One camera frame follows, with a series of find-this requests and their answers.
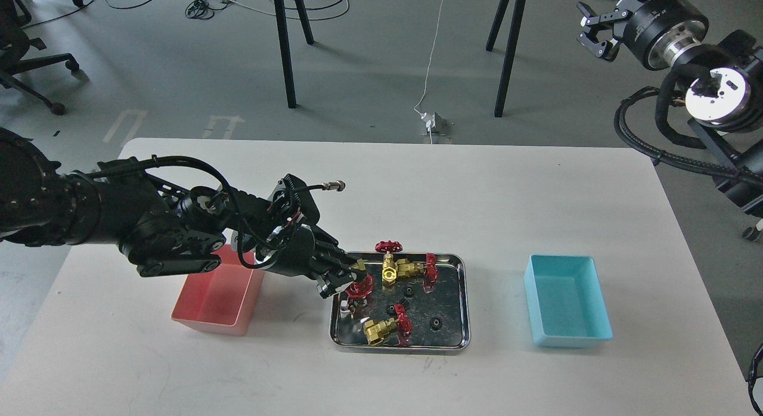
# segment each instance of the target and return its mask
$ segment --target connector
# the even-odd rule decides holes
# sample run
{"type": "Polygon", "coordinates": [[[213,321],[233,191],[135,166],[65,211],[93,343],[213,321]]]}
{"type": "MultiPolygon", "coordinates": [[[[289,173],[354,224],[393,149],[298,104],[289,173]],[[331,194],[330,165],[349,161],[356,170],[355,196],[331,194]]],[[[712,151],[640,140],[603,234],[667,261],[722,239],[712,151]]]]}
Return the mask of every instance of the connector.
{"type": "Polygon", "coordinates": [[[437,112],[427,112],[421,115],[421,120],[424,122],[424,133],[422,136],[445,136],[445,127],[448,126],[448,122],[445,118],[440,117],[437,112]]]}
{"type": "Polygon", "coordinates": [[[345,184],[342,181],[335,181],[335,182],[326,182],[324,184],[321,184],[324,186],[322,190],[324,191],[332,191],[336,190],[337,193],[340,193],[341,191],[344,191],[345,184]]]}

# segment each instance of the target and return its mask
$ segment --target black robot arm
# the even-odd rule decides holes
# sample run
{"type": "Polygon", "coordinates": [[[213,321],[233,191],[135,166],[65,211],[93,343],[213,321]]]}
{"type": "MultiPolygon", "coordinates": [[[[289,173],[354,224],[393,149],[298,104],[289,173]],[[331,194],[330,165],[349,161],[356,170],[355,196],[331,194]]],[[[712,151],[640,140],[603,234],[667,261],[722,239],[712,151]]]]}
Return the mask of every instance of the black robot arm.
{"type": "Polygon", "coordinates": [[[643,88],[622,101],[614,120],[618,136],[655,164],[713,176],[717,189],[746,214],[763,218],[763,141],[742,151],[723,138],[763,125],[763,48],[755,38],[737,30],[716,45],[704,44],[709,20],[687,0],[620,0],[602,15],[588,4],[578,3],[578,9],[578,41],[595,57],[613,61],[625,45],[645,69],[671,68],[659,88],[643,88]],[[604,31],[610,39],[600,38],[604,31]],[[635,136],[625,112],[648,97],[656,97],[655,125],[668,141],[707,149],[717,163],[678,156],[635,136]],[[686,107],[695,136],[668,123],[671,107],[686,107]]]}
{"type": "Polygon", "coordinates": [[[344,189],[343,182],[305,185],[286,175],[269,198],[233,188],[214,168],[184,156],[99,163],[100,171],[60,175],[27,139],[0,128],[0,241],[30,247],[113,243],[142,277],[209,272],[213,251],[234,231],[232,245],[250,268],[317,281],[322,297],[365,278],[357,259],[317,222],[311,190],[344,189]],[[190,190],[147,173],[182,166],[212,174],[220,188],[190,190]],[[255,263],[243,253],[253,252],[255,263]]]}

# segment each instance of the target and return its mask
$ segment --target office chair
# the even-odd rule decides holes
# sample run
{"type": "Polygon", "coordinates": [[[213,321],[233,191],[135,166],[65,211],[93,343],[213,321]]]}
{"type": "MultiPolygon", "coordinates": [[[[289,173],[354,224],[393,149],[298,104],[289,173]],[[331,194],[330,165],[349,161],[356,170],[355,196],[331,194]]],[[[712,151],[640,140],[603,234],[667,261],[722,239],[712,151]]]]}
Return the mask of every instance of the office chair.
{"type": "Polygon", "coordinates": [[[66,68],[72,72],[79,70],[79,63],[69,53],[22,60],[30,46],[36,49],[46,48],[40,38],[29,39],[27,33],[21,29],[31,20],[32,15],[21,0],[0,0],[0,85],[27,92],[43,101],[55,115],[63,115],[66,110],[63,104],[50,101],[46,96],[13,77],[17,73],[60,62],[65,62],[66,68]]]}

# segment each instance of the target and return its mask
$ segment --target stainless steel tray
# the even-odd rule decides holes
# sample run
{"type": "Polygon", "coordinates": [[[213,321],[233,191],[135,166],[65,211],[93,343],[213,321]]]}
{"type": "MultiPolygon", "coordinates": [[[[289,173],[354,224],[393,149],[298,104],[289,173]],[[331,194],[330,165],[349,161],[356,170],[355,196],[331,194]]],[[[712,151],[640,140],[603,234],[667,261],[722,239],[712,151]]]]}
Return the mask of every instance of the stainless steel tray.
{"type": "MultiPolygon", "coordinates": [[[[421,275],[401,278],[395,285],[383,286],[382,259],[384,254],[352,253],[363,258],[368,274],[374,278],[374,290],[367,297],[365,307],[348,307],[347,294],[341,292],[333,299],[331,308],[331,339],[342,350],[374,353],[458,353],[469,345],[469,307],[466,302],[466,269],[458,256],[438,253],[437,283],[425,291],[421,275]],[[405,297],[406,286],[412,286],[414,294],[405,297]],[[411,337],[408,343],[393,333],[389,339],[377,346],[368,345],[363,334],[362,323],[368,319],[376,321],[390,318],[389,305],[407,299],[410,303],[408,317],[411,319],[411,337]],[[441,319],[442,326],[433,329],[432,318],[441,319]]],[[[395,259],[408,258],[411,262],[425,262],[425,253],[395,253],[395,259]]]]}

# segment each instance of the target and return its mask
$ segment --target black table leg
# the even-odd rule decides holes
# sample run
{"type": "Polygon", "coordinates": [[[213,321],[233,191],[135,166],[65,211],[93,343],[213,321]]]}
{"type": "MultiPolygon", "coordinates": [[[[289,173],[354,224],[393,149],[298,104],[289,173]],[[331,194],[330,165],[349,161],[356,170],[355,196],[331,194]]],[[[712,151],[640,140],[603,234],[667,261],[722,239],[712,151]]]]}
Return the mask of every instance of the black table leg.
{"type": "Polygon", "coordinates": [[[313,39],[313,30],[310,29],[310,20],[308,20],[308,12],[305,11],[305,1],[294,0],[297,3],[297,13],[299,14],[299,20],[302,23],[302,31],[305,33],[305,41],[308,41],[308,45],[315,43],[313,39]]]}
{"type": "Polygon", "coordinates": [[[289,109],[297,107],[297,95],[294,93],[294,73],[291,71],[291,52],[289,51],[289,30],[286,28],[286,9],[284,0],[273,0],[275,5],[275,24],[278,26],[278,43],[281,44],[281,65],[284,68],[286,84],[286,103],[289,109]]]}
{"type": "Polygon", "coordinates": [[[511,30],[509,32],[509,41],[506,45],[506,57],[504,57],[504,68],[501,71],[501,82],[498,84],[498,98],[495,100],[494,115],[498,118],[504,116],[506,93],[509,90],[509,77],[511,76],[511,68],[514,64],[514,53],[517,52],[517,41],[520,38],[520,26],[522,25],[525,1],[517,0],[514,3],[514,14],[511,17],[511,30]]]}
{"type": "Polygon", "coordinates": [[[495,12],[495,18],[493,19],[493,28],[490,28],[490,36],[488,36],[488,44],[485,49],[488,51],[493,50],[495,46],[495,38],[498,38],[498,31],[501,30],[501,23],[504,22],[504,15],[506,15],[506,8],[509,6],[509,0],[501,0],[498,3],[498,11],[495,12]]]}

